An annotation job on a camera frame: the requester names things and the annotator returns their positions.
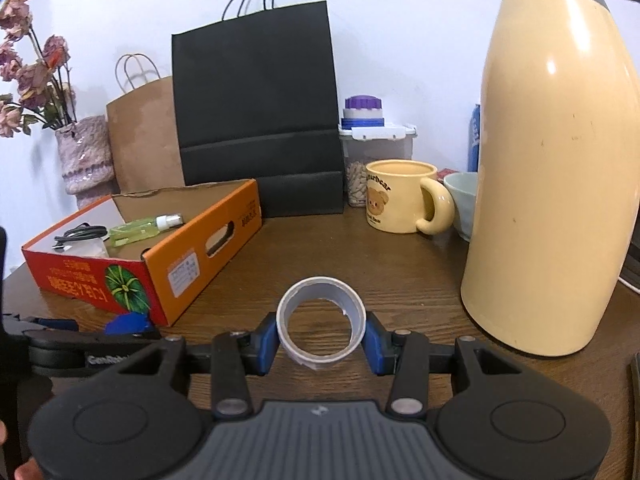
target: screw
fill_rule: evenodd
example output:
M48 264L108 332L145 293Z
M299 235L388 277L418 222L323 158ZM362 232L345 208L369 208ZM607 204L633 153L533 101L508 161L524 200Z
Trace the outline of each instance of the screw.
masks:
M229 397L216 404L216 411L221 415L242 415L248 408L245 400Z
M415 415L422 411L422 403L411 397L401 397L391 403L391 409L399 415Z

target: green plant illustration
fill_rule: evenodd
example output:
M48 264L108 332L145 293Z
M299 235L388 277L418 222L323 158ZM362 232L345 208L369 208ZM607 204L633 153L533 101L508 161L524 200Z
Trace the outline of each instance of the green plant illustration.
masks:
M104 282L113 298L129 312L147 314L149 298L140 280L120 265L110 265L104 272Z

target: pink flower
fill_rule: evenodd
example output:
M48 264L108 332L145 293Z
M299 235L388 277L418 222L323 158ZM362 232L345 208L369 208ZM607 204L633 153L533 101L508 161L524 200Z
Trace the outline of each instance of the pink flower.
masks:
M20 41L29 33L32 19L33 16L29 13L29 15L23 20L15 22L11 27L7 27L4 38L8 41Z
M12 59L4 65L0 65L0 77L2 81L13 81L18 77L18 71L22 68L22 60Z
M30 97L20 97L20 104L29 110L38 111L38 108L42 108L47 104L47 95L43 92L41 94L31 94Z
M0 65L3 65L11 60L20 59L18 53L14 50L13 43L5 41L0 44Z
M10 105L2 104L0 107L0 137L13 137L20 131L20 119L22 110Z
M18 94L20 104L29 108L44 106L46 100L45 89L51 80L51 70L41 61L31 65L24 65L17 73Z
M28 0L5 0L4 4L0 6L0 28L10 31L8 35L11 34L14 36L18 34L24 29L27 23L31 25L27 1Z
M42 57L49 68L60 68L71 58L69 47L62 36L51 36L44 44Z

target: pink vase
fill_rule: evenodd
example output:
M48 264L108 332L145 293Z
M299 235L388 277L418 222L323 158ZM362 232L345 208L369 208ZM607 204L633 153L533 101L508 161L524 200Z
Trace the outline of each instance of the pink vase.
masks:
M80 119L56 130L62 179L78 208L117 191L104 115Z

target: thermos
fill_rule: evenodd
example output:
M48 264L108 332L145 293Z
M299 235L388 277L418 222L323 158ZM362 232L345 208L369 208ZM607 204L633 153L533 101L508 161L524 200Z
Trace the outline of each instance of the thermos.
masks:
M511 347L571 354L606 309L640 197L640 84L605 1L502 0L481 104L463 303Z

